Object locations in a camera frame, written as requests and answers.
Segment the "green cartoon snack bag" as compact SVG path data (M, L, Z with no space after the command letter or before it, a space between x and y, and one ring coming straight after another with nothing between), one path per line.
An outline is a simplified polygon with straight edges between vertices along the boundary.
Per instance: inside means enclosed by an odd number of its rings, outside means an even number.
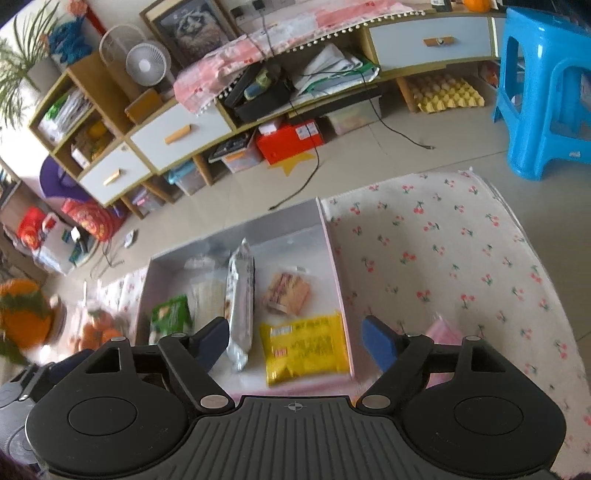
M187 333L192 326L187 297L176 296L151 310L148 343L156 344L160 338L174 333Z

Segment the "pink wafer snack packet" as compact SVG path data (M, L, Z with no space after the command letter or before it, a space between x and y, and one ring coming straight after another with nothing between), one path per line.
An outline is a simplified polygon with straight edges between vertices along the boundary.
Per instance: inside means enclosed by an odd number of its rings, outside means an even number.
M456 320L436 314L426 335L435 343L434 353L428 360L430 378L427 387L432 388L453 379L457 357L450 353L448 346L461 346L465 334Z

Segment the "silver cookie snack bag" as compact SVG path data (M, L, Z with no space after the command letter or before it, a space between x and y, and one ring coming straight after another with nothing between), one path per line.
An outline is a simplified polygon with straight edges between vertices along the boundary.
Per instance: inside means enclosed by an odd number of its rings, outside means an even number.
M235 371L245 368L252 349L255 271L249 242L243 238L229 257L224 302L224 318L229 326L226 354Z

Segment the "clear rice cracker packet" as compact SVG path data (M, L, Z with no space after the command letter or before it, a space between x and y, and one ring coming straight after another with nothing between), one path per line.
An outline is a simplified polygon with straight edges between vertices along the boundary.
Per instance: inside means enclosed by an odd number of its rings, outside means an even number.
M199 255L185 261L195 325L204 326L224 314L228 266L223 257Z

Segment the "yellow snack packet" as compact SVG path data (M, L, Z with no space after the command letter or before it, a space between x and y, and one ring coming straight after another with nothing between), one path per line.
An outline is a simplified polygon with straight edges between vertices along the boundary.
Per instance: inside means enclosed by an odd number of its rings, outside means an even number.
M348 342L339 313L276 326L261 324L259 335L270 387L304 377L349 373Z

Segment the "pink cardboard box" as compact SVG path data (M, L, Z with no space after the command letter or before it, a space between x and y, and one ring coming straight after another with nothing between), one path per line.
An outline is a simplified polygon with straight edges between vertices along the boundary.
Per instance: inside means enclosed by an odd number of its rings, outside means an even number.
M139 296L132 341L154 344L192 334L218 316L229 344L211 377L233 399L243 395L352 395L355 368L270 385L260 329L287 331L297 320L346 317L322 204L287 207L153 257Z

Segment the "brown biscuit clear packet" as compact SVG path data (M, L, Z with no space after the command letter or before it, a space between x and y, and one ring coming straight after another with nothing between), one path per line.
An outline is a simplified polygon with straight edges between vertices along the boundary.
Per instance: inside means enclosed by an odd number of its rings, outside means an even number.
M300 317L311 296L311 277L294 268L281 268L273 274L263 292L262 306L267 311L288 317Z

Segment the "glass jar with tangerines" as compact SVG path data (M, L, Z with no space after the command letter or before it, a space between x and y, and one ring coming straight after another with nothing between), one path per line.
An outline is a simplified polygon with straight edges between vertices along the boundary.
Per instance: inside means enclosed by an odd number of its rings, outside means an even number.
M71 353L97 350L115 337L127 337L129 319L98 300L90 300L76 307L70 317L67 346Z

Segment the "red round lantern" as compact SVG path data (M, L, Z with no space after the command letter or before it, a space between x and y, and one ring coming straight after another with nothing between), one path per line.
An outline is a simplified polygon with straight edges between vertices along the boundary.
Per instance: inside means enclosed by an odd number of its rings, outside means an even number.
M81 202L67 199L61 211L99 242L111 240L125 221L124 217L117 216L111 209L100 206L94 200Z

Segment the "red box under cabinet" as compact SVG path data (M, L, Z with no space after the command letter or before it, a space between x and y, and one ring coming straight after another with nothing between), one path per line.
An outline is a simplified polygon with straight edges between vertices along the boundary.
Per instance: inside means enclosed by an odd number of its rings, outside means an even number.
M270 165L300 155L324 143L315 120L298 125L283 123L269 135L256 135L256 147Z

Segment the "black tray on shelf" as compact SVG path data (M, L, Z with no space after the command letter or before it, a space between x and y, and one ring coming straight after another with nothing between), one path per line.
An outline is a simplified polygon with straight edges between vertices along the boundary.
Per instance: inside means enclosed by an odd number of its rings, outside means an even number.
M235 117L250 123L286 105L294 93L287 70L276 62L250 65L222 101Z

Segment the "small white desk fan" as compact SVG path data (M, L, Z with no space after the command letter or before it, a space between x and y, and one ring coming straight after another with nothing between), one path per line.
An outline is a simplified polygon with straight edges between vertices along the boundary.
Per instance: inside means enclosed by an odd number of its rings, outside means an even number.
M125 59L126 73L138 85L154 87L163 80L172 84L171 57L159 42L147 40L132 47Z

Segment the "framed cat picture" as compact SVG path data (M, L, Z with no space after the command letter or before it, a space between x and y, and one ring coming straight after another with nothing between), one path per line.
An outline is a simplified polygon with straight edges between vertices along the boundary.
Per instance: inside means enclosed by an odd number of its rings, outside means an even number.
M154 1L139 15L181 68L237 37L235 26L228 21L217 1Z

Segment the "pink cherry cloth on cabinet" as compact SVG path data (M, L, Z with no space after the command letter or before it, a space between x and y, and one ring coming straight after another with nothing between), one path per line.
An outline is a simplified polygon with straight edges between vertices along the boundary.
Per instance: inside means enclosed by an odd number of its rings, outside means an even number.
M304 12L245 33L185 68L173 84L175 100L199 114L228 91L246 67L386 19L423 15L399 1L321 1Z

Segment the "orange fruit on cabinet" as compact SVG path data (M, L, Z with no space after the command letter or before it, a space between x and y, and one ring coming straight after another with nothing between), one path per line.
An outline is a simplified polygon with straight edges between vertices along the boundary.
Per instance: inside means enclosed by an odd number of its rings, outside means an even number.
M473 13L488 13L491 10L490 0L464 0L463 4Z

